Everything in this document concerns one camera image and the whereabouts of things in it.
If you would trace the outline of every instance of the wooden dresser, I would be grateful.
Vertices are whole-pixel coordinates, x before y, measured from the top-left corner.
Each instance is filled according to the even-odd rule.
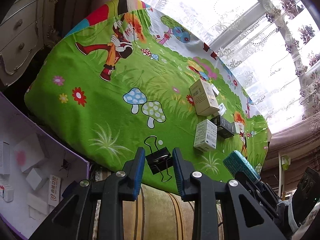
[[[33,56],[58,41],[53,29],[58,0],[16,0],[0,24],[0,85],[8,87],[24,73]]]

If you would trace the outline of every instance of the table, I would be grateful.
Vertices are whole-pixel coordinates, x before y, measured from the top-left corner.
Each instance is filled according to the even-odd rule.
[[[196,114],[189,91],[199,78],[218,88],[223,117],[244,131],[218,137],[207,153],[193,148],[196,125],[206,118]],[[111,0],[80,22],[48,55],[25,102],[72,148],[112,171],[139,146],[150,154],[143,144],[150,135],[158,148],[179,147],[195,169],[224,182],[232,176],[222,160],[233,150],[259,170],[268,150],[267,122],[216,53],[139,0]],[[143,183],[177,193],[175,178],[161,182],[147,164]]]

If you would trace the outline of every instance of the drawer knob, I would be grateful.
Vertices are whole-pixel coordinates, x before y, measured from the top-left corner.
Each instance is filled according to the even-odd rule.
[[[23,47],[24,47],[24,43],[22,42],[22,43],[20,43],[20,45],[19,45],[19,49],[23,49]]]
[[[17,23],[14,26],[14,29],[18,29],[22,25],[22,19],[18,20]]]

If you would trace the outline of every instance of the white cable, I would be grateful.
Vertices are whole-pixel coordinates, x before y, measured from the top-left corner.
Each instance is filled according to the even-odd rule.
[[[293,210],[292,210],[292,197],[289,198],[289,206],[288,206],[288,219],[289,219],[289,226],[293,233],[297,232],[299,227],[297,226],[296,221],[293,217]]]

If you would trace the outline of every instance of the cartoon tree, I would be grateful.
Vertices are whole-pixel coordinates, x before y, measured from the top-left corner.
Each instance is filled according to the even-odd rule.
[[[171,38],[171,35],[174,35],[179,41],[183,43],[188,43],[190,41],[190,32],[186,30],[180,23],[176,22],[166,15],[161,17],[161,21],[169,28],[169,30],[167,32],[164,32],[164,37],[162,40],[159,39],[159,35],[157,35],[157,37],[153,35],[153,38],[159,44],[164,44],[168,39]]]
[[[250,106],[249,105],[254,105],[254,103],[252,102],[251,98],[249,97],[247,92],[244,90],[244,88],[242,88],[242,93],[247,98],[247,110],[246,110],[246,113],[247,113],[247,117],[250,118]]]

